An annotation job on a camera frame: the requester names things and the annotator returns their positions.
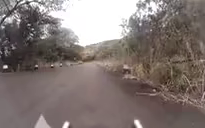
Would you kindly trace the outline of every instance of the dry grass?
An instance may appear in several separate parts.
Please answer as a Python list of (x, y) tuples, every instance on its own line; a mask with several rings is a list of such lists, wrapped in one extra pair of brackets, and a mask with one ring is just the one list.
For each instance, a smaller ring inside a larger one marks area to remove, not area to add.
[[(123, 62), (107, 60), (100, 65), (110, 71), (121, 71)], [(137, 93), (143, 96), (161, 96), (164, 100), (182, 105), (188, 104), (205, 112), (205, 66), (201, 63), (190, 69), (191, 64), (170, 65), (157, 63), (151, 66), (149, 73), (142, 64), (132, 66), (132, 75), (138, 80), (156, 83), (160, 92)]]

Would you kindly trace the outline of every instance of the road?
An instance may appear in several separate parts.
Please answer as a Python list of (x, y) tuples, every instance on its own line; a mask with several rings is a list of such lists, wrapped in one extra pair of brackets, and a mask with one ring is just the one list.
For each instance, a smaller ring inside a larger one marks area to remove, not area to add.
[(141, 85), (88, 63), (38, 72), (0, 74), (0, 128), (34, 128), (42, 114), (51, 128), (205, 128), (191, 107), (136, 96)]

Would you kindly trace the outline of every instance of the vegetation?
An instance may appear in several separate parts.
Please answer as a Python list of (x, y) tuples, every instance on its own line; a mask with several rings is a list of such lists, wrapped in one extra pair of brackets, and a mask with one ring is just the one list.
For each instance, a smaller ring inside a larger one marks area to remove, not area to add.
[(65, 0), (0, 0), (0, 65), (14, 71), (79, 57), (78, 37), (49, 13)]
[(112, 55), (162, 90), (205, 102), (205, 0), (142, 0), (122, 27), (124, 38), (100, 58)]

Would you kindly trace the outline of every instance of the tree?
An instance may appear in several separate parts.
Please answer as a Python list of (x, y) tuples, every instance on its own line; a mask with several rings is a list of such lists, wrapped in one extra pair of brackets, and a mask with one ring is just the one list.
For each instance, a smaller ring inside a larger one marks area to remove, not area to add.
[(18, 65), (31, 65), (36, 59), (37, 42), (47, 31), (47, 26), (58, 26), (59, 20), (42, 13), (37, 6), (22, 6), (17, 10), (16, 19), (3, 25), (1, 41), (5, 57), (3, 62), (14, 70)]
[(6, 20), (13, 14), (17, 13), (18, 9), (23, 6), (39, 6), (41, 11), (49, 12), (51, 10), (62, 9), (62, 3), (65, 0), (0, 0), (0, 56), (1, 60), (5, 59), (5, 48), (2, 42), (2, 28)]

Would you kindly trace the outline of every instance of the overcast sky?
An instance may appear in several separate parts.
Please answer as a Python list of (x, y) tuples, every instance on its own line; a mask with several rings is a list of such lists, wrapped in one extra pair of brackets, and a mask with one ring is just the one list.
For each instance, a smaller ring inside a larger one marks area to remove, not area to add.
[(52, 15), (64, 19), (63, 27), (71, 28), (80, 45), (121, 38), (119, 26), (136, 10), (138, 0), (76, 0), (66, 12)]

